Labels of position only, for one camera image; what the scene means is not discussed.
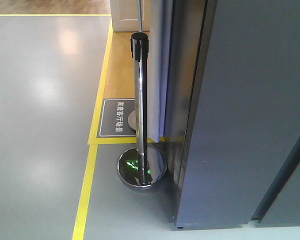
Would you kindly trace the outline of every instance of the stanchion base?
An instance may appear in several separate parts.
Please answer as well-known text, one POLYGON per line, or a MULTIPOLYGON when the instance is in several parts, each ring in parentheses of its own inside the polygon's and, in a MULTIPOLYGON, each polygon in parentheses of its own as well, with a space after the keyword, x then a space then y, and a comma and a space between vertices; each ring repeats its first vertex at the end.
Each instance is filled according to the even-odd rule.
POLYGON ((118 174, 123 183, 134 189, 152 188, 165 175, 167 163, 157 149, 149 146, 147 148, 147 160, 149 183, 141 186, 139 183, 137 148, 133 147, 125 151, 120 156, 117 165, 118 174))
POLYGON ((133 131, 136 131, 136 110, 133 110, 128 116, 128 124, 133 131))

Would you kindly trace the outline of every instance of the chrome stanchion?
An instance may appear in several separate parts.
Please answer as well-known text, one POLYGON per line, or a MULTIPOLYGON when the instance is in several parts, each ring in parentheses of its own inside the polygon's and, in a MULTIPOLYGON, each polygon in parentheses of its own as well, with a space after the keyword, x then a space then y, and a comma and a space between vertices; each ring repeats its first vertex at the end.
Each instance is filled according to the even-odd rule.
MULTIPOLYGON (((141 1, 138 1, 141 22, 141 1)), ((167 164, 161 153, 148 146, 147 121, 147 59, 148 35, 136 32, 131 35, 131 50, 134 62, 136 147, 125 151, 117 164, 121 180, 135 189, 149 189, 165 174, 167 164)))

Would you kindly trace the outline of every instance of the yellow floor line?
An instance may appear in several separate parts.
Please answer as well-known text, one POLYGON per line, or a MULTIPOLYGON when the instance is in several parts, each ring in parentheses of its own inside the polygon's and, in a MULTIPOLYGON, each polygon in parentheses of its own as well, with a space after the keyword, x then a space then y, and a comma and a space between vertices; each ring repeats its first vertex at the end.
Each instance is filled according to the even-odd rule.
POLYGON ((98 152, 98 145, 90 145, 81 194, 80 194, 79 206, 76 213, 72 240, 83 240, 85 236, 88 207, 89 207, 92 183, 94 179, 97 152, 98 152))
POLYGON ((95 100, 94 113, 93 113, 93 117, 92 117, 89 139, 95 139, 97 137, 100 113, 101 113, 102 103, 103 103, 103 99, 104 99, 105 86, 106 86, 112 37, 113 37, 113 28, 112 28, 112 22, 110 22, 108 40, 106 42, 106 47, 105 47, 105 54, 104 54, 104 59, 103 59, 98 93, 96 95, 96 100, 95 100))
POLYGON ((0 17, 104 17, 111 14, 0 14, 0 17))
MULTIPOLYGON (((164 143, 165 137, 160 137, 160 142, 164 143)), ((137 142, 136 137, 105 137, 105 138, 90 138, 88 140, 89 145, 93 144, 135 144, 137 142)), ((148 139, 148 143, 154 143, 152 139, 148 139)))

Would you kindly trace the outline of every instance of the cabinet door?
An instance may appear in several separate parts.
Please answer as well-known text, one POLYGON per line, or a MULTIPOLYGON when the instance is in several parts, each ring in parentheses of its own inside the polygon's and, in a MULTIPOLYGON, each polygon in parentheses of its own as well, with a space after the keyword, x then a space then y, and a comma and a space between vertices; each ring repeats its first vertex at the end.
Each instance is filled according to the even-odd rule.
MULTIPOLYGON (((110 0, 115 32, 138 32, 138 0, 110 0)), ((143 31, 150 31, 151 0, 142 0, 143 31)))
POLYGON ((261 225, 300 225, 300 163, 264 216, 261 225))

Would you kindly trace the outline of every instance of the gray metal panel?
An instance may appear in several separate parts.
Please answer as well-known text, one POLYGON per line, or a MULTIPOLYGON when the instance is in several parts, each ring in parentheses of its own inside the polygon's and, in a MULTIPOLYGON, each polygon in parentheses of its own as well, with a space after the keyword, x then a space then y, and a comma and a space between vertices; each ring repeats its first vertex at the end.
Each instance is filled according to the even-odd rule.
POLYGON ((198 68, 177 226, 246 224, 300 135, 300 1, 218 1, 198 68))
POLYGON ((261 226, 300 225, 300 163, 261 221, 261 226))
POLYGON ((174 1, 164 135, 178 187, 205 0, 174 1))

